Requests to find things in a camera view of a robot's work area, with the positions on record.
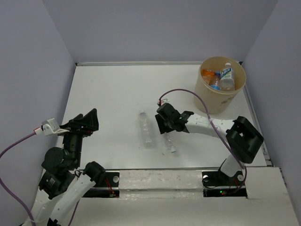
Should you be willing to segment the clear bottle blue cap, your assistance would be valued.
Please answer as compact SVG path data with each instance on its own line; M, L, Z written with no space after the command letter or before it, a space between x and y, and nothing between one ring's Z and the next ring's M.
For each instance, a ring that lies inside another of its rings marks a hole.
M162 137L163 137L163 140L164 140L166 151L169 154L171 154L173 157L176 157L178 152L177 152L177 149L174 145L174 140L173 140L172 135L170 133L164 133L162 135Z

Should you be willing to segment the clear bottle without cap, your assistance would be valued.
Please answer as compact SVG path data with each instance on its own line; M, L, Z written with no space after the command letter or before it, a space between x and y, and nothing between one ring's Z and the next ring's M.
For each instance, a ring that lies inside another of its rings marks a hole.
M156 140L153 125L144 110L141 110L138 114L138 125L143 147L146 149L154 149L156 147Z

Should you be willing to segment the blue label small bottle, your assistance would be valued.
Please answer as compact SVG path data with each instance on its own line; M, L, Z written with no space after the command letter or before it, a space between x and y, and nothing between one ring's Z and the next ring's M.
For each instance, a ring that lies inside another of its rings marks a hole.
M220 90L221 72L215 72L213 78L209 82L209 86L215 90Z

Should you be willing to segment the orange bottle white cap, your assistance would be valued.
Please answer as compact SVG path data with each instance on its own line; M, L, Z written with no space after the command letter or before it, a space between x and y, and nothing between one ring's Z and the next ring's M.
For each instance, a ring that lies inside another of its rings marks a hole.
M201 71L201 76L207 85L209 85L209 83L212 80L212 78L214 77L214 75L215 75L215 71L212 71L212 70L203 69Z

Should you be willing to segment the green label water bottle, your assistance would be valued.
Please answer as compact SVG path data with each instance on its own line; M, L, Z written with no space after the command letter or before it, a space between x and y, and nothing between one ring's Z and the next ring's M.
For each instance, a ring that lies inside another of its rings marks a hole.
M220 86L222 91L232 92L235 90L235 74L231 63L226 63L221 70Z

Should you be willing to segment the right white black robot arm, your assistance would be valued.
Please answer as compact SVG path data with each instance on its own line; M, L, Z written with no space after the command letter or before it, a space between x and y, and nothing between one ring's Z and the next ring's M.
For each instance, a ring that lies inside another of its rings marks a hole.
M164 103L155 115L161 134L172 131L203 134L219 138L230 149L229 157L216 173L217 181L226 185L246 164L251 164L264 138L245 117L235 120L208 119L194 112L179 113L170 103Z

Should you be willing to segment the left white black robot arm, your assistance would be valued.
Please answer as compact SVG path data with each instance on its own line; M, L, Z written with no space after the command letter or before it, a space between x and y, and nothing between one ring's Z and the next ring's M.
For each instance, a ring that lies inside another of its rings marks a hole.
M93 186L103 183L105 169L95 161L89 162L80 175L75 173L80 167L83 138L91 136L98 129L97 110L94 108L64 125L59 125L52 118L34 130L36 135L62 136L63 145L47 150L41 164L45 172L39 182L32 210L23 225L61 225L82 196Z

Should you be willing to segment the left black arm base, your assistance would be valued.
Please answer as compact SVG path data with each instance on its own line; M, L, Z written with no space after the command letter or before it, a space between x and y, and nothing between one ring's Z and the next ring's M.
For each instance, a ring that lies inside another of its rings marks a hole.
M103 181L90 188L83 198L119 198L119 180L119 171L106 171Z

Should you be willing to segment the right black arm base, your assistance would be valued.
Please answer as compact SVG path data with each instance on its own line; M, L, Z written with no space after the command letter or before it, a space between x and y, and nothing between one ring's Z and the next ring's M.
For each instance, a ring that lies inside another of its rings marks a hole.
M203 194L215 194L216 197L235 197L245 189L247 169L235 171L233 176L228 176L222 172L220 166L216 170L202 171L201 183L204 188Z

